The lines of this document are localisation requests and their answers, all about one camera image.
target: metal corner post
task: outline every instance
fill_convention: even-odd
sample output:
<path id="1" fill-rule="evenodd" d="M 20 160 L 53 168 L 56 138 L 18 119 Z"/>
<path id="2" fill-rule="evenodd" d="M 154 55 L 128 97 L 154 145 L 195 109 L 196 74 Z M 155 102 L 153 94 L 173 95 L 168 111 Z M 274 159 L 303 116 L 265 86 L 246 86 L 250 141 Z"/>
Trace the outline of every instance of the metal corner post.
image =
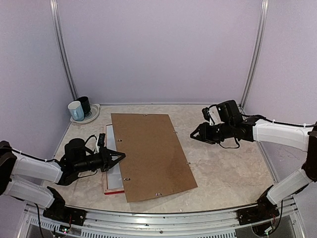
<path id="1" fill-rule="evenodd" d="M 78 94 L 76 91 L 73 77 L 70 72 L 70 67 L 69 67 L 69 63 L 67 59 L 67 54 L 65 50 L 65 45 L 64 45 L 63 35 L 62 35 L 61 25 L 60 25 L 60 19 L 58 14 L 57 0 L 50 0 L 50 4 L 51 4 L 52 17 L 53 17 L 53 24 L 54 24 L 54 29 L 55 29 L 56 39 L 57 39 L 57 45 L 60 52 L 60 58 L 64 66 L 66 79 L 67 79 L 67 83 L 68 83 L 72 98 L 73 100 L 76 100 L 78 98 Z"/>
<path id="2" fill-rule="evenodd" d="M 244 107 L 246 105 L 246 102 L 247 102 L 247 99 L 248 99 L 248 96 L 250 93 L 251 85 L 253 82 L 254 74 L 256 71 L 256 67 L 257 67 L 257 63 L 258 63 L 258 59 L 259 59 L 259 55 L 260 55 L 260 51 L 261 51 L 263 35 L 264 35 L 264 29 L 265 29 L 265 23 L 266 23 L 266 17 L 267 17 L 267 9 L 268 9 L 268 0 L 262 0 L 262 7 L 261 7 L 261 14 L 260 14 L 260 21 L 259 21 L 259 26 L 258 26 L 256 44 L 254 47 L 251 65 L 250 65 L 250 69 L 248 72 L 247 83 L 244 87 L 242 99 L 240 102 L 240 106 L 242 109 L 244 109 Z"/>

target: white plate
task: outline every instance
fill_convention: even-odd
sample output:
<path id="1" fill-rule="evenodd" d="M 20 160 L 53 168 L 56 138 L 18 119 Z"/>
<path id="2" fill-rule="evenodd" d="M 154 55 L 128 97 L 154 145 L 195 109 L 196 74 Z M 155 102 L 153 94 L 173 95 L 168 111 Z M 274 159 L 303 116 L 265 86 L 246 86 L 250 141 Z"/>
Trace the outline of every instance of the white plate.
<path id="1" fill-rule="evenodd" d="M 99 116 L 99 113 L 100 104 L 90 104 L 90 112 L 82 121 L 74 120 L 73 117 L 70 118 L 70 121 L 78 124 L 90 123 Z"/>

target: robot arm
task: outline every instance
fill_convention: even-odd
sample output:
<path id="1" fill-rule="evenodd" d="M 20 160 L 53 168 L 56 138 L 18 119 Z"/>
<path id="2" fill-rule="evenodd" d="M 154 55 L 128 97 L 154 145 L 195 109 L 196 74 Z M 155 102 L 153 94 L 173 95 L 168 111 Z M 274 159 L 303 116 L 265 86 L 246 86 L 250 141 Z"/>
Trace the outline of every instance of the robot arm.
<path id="1" fill-rule="evenodd" d="M 43 215 L 53 220 L 76 225 L 83 225 L 86 211 L 65 206 L 61 195 L 51 187 L 41 187 L 21 176 L 29 176 L 50 181 L 58 185 L 70 185 L 80 172 L 108 171 L 124 157 L 124 153 L 104 147 L 105 134 L 100 134 L 97 140 L 97 153 L 85 146 L 80 138 L 72 139 L 65 145 L 65 155 L 60 161 L 42 160 L 28 156 L 11 148 L 6 141 L 0 142 L 0 195 L 9 195 L 19 199 L 34 202 L 45 208 Z"/>
<path id="2" fill-rule="evenodd" d="M 191 138 L 209 144 L 220 144 L 227 138 L 266 141 L 298 148 L 307 152 L 303 166 L 278 184 L 268 188 L 257 200 L 257 207 L 238 210 L 241 225 L 267 220 L 278 216 L 277 204 L 284 198 L 300 192 L 309 183 L 317 181 L 317 125 L 297 125 L 275 122 L 263 116 L 242 115 L 234 100 L 226 101 L 217 108 L 223 123 L 211 124 L 211 108 L 204 108 L 204 118 L 209 121 L 200 124 Z"/>

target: mug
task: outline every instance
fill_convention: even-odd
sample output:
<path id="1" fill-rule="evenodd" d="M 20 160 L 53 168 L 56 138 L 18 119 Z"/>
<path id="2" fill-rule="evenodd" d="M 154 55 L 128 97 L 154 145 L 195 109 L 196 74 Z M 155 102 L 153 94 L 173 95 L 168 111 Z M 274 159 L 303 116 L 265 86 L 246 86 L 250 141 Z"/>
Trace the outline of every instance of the mug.
<path id="1" fill-rule="evenodd" d="M 84 115 L 87 116 L 87 114 L 90 112 L 90 103 L 89 103 L 88 97 L 84 96 L 84 97 L 77 98 L 76 100 L 81 103 L 81 106 L 84 111 Z"/>
<path id="2" fill-rule="evenodd" d="M 74 101 L 68 104 L 68 110 L 74 120 L 81 121 L 84 119 L 84 111 L 79 101 Z"/>

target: beige marble surface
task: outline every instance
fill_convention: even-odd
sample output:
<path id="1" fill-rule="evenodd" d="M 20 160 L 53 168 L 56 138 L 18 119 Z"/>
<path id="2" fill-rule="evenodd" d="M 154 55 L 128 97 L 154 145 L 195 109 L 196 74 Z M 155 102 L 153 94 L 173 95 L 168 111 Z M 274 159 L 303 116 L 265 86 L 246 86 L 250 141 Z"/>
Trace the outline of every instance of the beige marble surface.
<path id="1" fill-rule="evenodd" d="M 56 153 L 60 159 L 64 145 L 75 137 L 86 139 L 103 132 L 111 124 L 111 113 L 169 114 L 198 184 L 190 191 L 152 200 L 127 203 L 124 194 L 104 195 L 102 173 L 82 178 L 69 186 L 48 182 L 66 204 L 108 211 L 170 213 L 222 209 L 255 202 L 273 184 L 256 143 L 241 141 L 240 149 L 223 149 L 191 139 L 190 133 L 204 122 L 202 105 L 103 106 L 99 117 L 88 124 L 72 123 Z M 94 140 L 88 143 L 93 148 Z M 228 139 L 223 146 L 235 146 Z"/>

